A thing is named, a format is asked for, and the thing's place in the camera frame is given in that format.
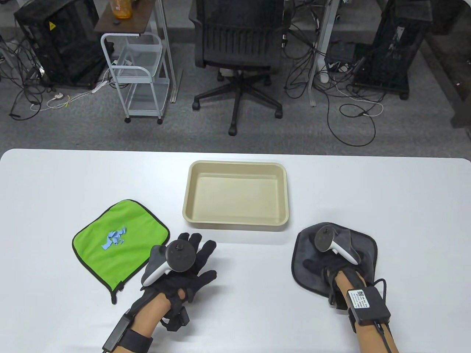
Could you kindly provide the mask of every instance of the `torn blue paper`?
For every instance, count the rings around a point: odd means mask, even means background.
[[[106,237],[106,244],[102,245],[101,247],[104,250],[108,250],[111,244],[114,244],[114,245],[123,244],[124,240],[121,239],[121,236],[123,234],[126,234],[126,227],[123,227],[121,231],[110,232],[108,236]]]

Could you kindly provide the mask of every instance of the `office chair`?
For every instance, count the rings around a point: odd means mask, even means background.
[[[283,106],[253,86],[261,80],[271,84],[270,70],[279,65],[283,33],[284,0],[193,0],[189,19],[195,24],[195,64],[234,71],[229,83],[195,96],[193,110],[200,110],[200,99],[235,92],[229,135],[237,134],[237,112],[242,94],[249,94],[276,109],[283,117]],[[255,71],[253,76],[244,72]],[[218,81],[224,78],[218,73]]]

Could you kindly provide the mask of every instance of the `green mat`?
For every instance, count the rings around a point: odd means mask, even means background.
[[[148,209],[123,200],[78,232],[72,248],[116,304],[116,293],[147,264],[152,246],[165,244],[169,236],[169,229]]]

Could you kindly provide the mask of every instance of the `warning sticker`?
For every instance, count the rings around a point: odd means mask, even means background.
[[[349,290],[350,301],[355,309],[366,309],[370,303],[365,297],[365,292],[361,289]]]

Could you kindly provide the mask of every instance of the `black glove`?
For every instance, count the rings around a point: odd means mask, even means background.
[[[216,242],[209,240],[205,242],[202,249],[198,251],[198,246],[201,242],[201,234],[194,233],[190,237],[188,233],[182,233],[178,239],[187,240],[195,248],[195,252],[197,252],[195,263],[188,271],[170,271],[168,274],[162,275],[150,286],[143,287],[141,290],[144,290],[144,294],[131,306],[130,315],[136,315],[140,309],[154,299],[159,293],[163,293],[171,303],[171,309],[165,317],[171,319],[180,314],[182,304],[184,302],[188,301],[191,303],[197,291],[216,279],[217,274],[215,270],[204,272],[198,276],[198,273],[206,264],[206,261],[208,261],[208,257],[216,248]],[[152,254],[153,251],[151,251],[149,264],[152,264]],[[184,299],[180,299],[178,295],[179,289],[182,289],[185,292]]]
[[[335,282],[335,277],[337,277],[340,271],[343,271],[347,276],[350,283],[355,288],[362,288],[365,285],[358,277],[357,272],[365,279],[366,285],[372,285],[366,274],[368,273],[368,261],[365,258],[363,252],[359,251],[360,263],[354,265],[348,260],[346,260],[342,255],[336,255],[333,251],[328,250],[327,252],[322,253],[321,259],[319,262],[315,263],[312,260],[304,260],[302,265],[304,268],[309,270],[314,274],[321,273],[321,278],[329,285],[331,288],[331,293],[329,294],[329,304],[334,305],[337,309],[347,310],[347,303],[343,297],[342,292],[340,291],[337,283]]]

